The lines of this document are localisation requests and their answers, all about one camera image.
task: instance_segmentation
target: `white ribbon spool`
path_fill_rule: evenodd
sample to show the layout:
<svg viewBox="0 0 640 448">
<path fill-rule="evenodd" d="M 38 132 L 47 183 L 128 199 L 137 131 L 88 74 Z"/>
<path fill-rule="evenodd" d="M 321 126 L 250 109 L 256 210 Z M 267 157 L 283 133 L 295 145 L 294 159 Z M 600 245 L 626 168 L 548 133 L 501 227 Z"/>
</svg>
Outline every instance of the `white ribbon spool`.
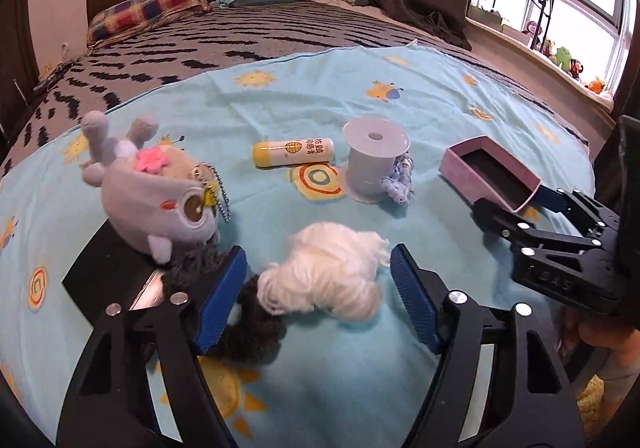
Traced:
<svg viewBox="0 0 640 448">
<path fill-rule="evenodd" d="M 409 137 L 393 121 L 358 117 L 342 128 L 351 148 L 349 162 L 338 170 L 341 189 L 361 203 L 376 203 L 386 193 L 380 179 L 394 169 L 396 157 L 409 150 Z"/>
</svg>

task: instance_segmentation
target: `metal screw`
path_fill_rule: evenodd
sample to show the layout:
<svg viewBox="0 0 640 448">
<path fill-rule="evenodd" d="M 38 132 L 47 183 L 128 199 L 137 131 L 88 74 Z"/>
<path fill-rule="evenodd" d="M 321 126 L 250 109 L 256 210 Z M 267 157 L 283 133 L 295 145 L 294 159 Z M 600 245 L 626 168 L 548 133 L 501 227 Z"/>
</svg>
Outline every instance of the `metal screw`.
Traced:
<svg viewBox="0 0 640 448">
<path fill-rule="evenodd" d="M 451 291 L 449 293 L 449 299 L 453 303 L 460 305 L 466 302 L 467 296 L 462 291 Z"/>
<path fill-rule="evenodd" d="M 171 295 L 171 298 L 169 298 L 171 303 L 174 304 L 174 305 L 182 305 L 188 299 L 189 299 L 189 295 L 187 293 L 183 293 L 183 292 L 173 293 Z"/>
<path fill-rule="evenodd" d="M 116 314 L 120 314 L 122 311 L 122 307 L 120 307 L 119 303 L 112 303 L 107 306 L 107 309 L 104 310 L 109 316 L 116 316 Z"/>
<path fill-rule="evenodd" d="M 531 316 L 532 310 L 526 303 L 516 303 L 516 313 L 520 316 Z"/>
</svg>

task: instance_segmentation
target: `plaid pillow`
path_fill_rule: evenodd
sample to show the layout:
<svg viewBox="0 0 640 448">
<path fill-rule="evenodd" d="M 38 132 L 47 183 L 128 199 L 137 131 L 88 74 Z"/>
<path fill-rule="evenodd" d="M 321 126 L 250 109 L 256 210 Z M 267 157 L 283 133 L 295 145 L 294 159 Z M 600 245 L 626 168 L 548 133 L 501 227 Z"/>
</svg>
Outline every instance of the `plaid pillow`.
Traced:
<svg viewBox="0 0 640 448">
<path fill-rule="evenodd" d="M 123 41 L 171 23 L 177 13 L 189 11 L 193 15 L 211 9 L 206 0 L 127 0 L 95 15 L 86 44 L 95 48 Z"/>
</svg>

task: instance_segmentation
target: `gray bedspread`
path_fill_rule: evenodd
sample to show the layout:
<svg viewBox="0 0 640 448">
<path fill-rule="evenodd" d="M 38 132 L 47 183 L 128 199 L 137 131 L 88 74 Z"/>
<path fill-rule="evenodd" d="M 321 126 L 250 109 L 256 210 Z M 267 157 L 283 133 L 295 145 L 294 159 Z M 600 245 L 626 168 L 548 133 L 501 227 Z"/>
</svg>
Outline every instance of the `gray bedspread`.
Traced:
<svg viewBox="0 0 640 448">
<path fill-rule="evenodd" d="M 140 34 L 82 59 L 49 92 L 2 164 L 2 176 L 33 151 L 75 126 L 91 110 L 206 70 L 332 47 L 406 45 L 413 39 L 469 63 L 553 113 L 522 85 L 471 53 L 367 15 L 315 2 L 215 9 Z M 574 129 L 567 128 L 585 144 Z"/>
</svg>

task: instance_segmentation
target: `blue gripper pad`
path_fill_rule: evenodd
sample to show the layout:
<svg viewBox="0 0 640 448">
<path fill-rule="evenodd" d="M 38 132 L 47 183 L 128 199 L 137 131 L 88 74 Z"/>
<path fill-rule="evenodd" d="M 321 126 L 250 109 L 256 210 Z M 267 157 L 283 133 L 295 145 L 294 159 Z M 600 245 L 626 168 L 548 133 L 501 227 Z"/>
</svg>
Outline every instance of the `blue gripper pad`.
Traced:
<svg viewBox="0 0 640 448">
<path fill-rule="evenodd" d="M 391 276 L 418 339 L 431 352 L 440 354 L 444 350 L 445 342 L 436 330 L 437 307 L 431 301 L 424 285 L 418 278 L 417 266 L 413 258 L 406 258 L 399 245 L 391 250 Z"/>
<path fill-rule="evenodd" d="M 247 270 L 246 253 L 239 247 L 200 310 L 200 328 L 193 340 L 199 355 L 205 354 L 218 343 L 231 307 L 238 300 Z"/>
<path fill-rule="evenodd" d="M 538 188 L 538 191 L 533 196 L 533 201 L 554 213 L 562 213 L 566 210 L 564 195 L 543 185 Z"/>
</svg>

